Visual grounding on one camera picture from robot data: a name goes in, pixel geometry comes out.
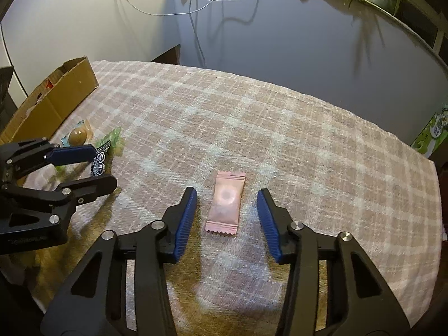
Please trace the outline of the green cartoon box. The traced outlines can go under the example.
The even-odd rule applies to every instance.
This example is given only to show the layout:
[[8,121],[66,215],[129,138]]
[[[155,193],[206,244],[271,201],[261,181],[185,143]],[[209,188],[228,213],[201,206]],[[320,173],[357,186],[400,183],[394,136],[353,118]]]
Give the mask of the green cartoon box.
[[427,125],[411,144],[411,148],[425,158],[429,158],[438,146],[447,138],[448,108],[435,112]]

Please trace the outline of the black white snack packet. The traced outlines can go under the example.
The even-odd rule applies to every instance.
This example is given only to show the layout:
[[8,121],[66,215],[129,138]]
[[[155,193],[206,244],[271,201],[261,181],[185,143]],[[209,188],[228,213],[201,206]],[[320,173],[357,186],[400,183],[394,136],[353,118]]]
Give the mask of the black white snack packet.
[[90,167],[91,177],[99,177],[106,172],[106,157],[110,146],[111,143],[107,141],[96,150],[96,155]]

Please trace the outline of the plaid pink table cloth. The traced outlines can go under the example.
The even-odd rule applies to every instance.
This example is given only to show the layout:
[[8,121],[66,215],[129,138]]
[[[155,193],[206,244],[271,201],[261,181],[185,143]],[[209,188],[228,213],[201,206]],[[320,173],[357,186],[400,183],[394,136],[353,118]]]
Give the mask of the plaid pink table cloth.
[[[62,146],[87,119],[95,147],[121,127],[123,154],[108,152],[104,173],[117,188],[77,207],[64,244],[1,252],[3,335],[442,332],[432,161],[350,111],[271,83],[153,62],[90,64],[99,86],[38,139]],[[47,165],[19,185],[53,191],[91,177],[91,163]],[[205,230],[219,171],[246,173],[234,236]],[[188,186],[197,209],[185,253],[164,263],[162,217]],[[270,255],[257,214],[264,188],[291,216],[293,263]]]

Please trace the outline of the pink candy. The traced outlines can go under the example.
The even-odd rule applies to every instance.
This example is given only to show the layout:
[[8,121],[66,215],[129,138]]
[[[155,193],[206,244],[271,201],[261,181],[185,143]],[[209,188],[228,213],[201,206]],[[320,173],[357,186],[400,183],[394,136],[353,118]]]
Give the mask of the pink candy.
[[238,233],[241,196],[246,173],[219,171],[205,230],[234,236]]

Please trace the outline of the brown cardboard box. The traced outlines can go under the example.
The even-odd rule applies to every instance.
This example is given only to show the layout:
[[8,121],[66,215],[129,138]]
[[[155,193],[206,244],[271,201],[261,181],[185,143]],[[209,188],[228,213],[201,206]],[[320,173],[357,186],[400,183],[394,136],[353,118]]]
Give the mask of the brown cardboard box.
[[1,132],[1,143],[51,138],[99,86],[88,57],[68,60],[46,77]]

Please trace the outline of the brown jelly cup snack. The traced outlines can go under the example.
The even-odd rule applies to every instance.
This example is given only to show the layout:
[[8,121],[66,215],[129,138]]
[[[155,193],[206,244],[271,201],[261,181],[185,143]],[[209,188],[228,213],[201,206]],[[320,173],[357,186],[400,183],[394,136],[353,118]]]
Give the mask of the brown jelly cup snack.
[[94,138],[94,131],[90,122],[85,119],[79,121],[69,134],[61,139],[62,146],[82,146]]

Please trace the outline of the green candy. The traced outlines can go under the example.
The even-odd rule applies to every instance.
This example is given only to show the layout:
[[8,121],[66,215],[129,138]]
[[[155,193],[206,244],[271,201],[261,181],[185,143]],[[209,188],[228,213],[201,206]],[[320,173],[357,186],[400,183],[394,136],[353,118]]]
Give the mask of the green candy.
[[116,127],[108,132],[103,138],[95,142],[95,147],[99,148],[105,143],[110,143],[109,152],[115,156],[122,156],[125,148],[125,138],[122,137],[122,128]]

